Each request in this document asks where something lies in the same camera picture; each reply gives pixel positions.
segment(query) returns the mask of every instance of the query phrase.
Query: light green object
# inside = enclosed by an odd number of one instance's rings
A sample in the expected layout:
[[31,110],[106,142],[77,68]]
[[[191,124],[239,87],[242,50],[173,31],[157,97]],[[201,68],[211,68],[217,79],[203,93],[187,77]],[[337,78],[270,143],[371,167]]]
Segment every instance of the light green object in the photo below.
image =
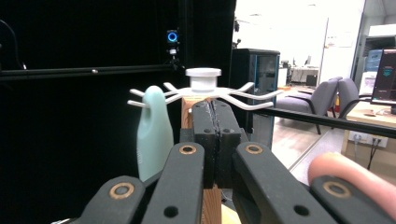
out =
[[149,108],[142,109],[137,129],[137,165],[140,180],[146,181],[163,169],[174,137],[161,88],[148,87],[143,103]]

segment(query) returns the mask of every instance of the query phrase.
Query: white wall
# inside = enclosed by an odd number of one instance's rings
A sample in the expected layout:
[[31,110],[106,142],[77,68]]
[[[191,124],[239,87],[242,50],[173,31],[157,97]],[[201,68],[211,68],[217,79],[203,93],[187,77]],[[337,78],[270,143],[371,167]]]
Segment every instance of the white wall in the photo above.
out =
[[310,55],[311,64],[320,65],[327,18],[318,14],[315,7],[301,3],[302,0],[237,1],[235,15],[240,32],[234,33],[233,41],[242,40],[240,49],[278,50],[280,60],[292,63],[294,59],[298,65],[304,65]]
[[[281,60],[298,65],[311,55],[321,81],[350,77],[363,8],[364,0],[238,0],[241,27],[233,39],[242,40],[238,48],[279,50]],[[323,48],[330,37],[336,45]]]
[[395,24],[396,23],[396,15],[387,16],[384,20],[384,24]]
[[331,77],[351,77],[364,0],[332,0],[327,2],[329,26],[327,39],[335,45],[324,50],[320,82]]

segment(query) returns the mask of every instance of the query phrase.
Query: blue light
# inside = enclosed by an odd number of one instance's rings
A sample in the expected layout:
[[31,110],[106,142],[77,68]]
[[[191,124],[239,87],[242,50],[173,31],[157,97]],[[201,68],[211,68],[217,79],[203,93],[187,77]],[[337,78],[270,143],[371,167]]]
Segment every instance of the blue light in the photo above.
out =
[[168,34],[168,40],[171,42],[176,42],[177,41],[177,34],[175,32],[169,33]]

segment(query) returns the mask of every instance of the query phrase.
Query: computer monitor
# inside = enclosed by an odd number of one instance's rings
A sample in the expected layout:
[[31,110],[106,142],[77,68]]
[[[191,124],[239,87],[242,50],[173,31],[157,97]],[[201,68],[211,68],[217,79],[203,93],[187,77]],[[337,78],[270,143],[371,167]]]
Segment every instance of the computer monitor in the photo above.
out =
[[384,49],[375,78],[373,105],[390,105],[396,115],[396,49]]

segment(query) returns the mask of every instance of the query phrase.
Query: desk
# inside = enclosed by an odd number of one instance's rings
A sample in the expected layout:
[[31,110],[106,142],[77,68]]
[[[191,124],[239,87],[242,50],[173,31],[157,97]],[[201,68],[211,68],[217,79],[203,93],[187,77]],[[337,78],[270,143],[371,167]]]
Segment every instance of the desk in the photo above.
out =
[[291,71],[291,81],[292,82],[306,82],[306,76],[318,75],[318,68],[310,68],[310,67],[292,67]]
[[[372,111],[385,109],[386,114],[376,115],[369,117],[364,114],[370,114]],[[395,128],[396,132],[396,115],[389,114],[390,107],[383,105],[370,105],[367,102],[359,102],[350,112],[346,115],[346,119],[355,120],[359,122],[383,125]],[[353,141],[348,140],[349,131],[346,130],[344,134],[344,142],[341,153],[351,160],[355,160],[355,144]],[[367,167],[371,144],[358,143],[356,163],[363,167]],[[373,157],[371,169],[374,174],[383,177],[390,183],[396,185],[396,139],[389,139],[386,147],[378,147]]]

